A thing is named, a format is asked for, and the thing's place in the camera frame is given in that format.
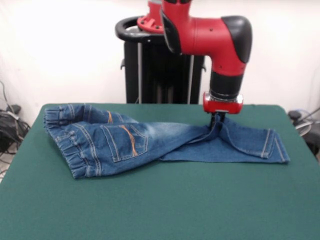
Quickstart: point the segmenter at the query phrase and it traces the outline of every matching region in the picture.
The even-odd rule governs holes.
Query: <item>red robot arm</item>
[[[251,24],[243,16],[191,17],[191,3],[191,0],[162,0],[166,43],[177,54],[210,56],[210,99],[204,96],[204,100],[212,102],[204,102],[204,110],[237,114],[243,103],[235,105],[251,53]]]

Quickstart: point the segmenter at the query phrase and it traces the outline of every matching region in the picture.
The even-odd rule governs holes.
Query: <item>green felt surface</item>
[[[210,120],[200,105],[95,106],[139,121]],[[291,162],[154,162],[74,180],[42,109],[0,184],[0,239],[319,240],[320,167],[283,109],[247,105],[232,118],[276,129]]]

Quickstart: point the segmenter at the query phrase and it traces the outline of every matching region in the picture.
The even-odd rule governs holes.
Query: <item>jeans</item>
[[[137,122],[88,104],[45,109],[44,127],[77,178],[115,175],[152,161],[287,163],[279,135],[226,118],[213,129]]]

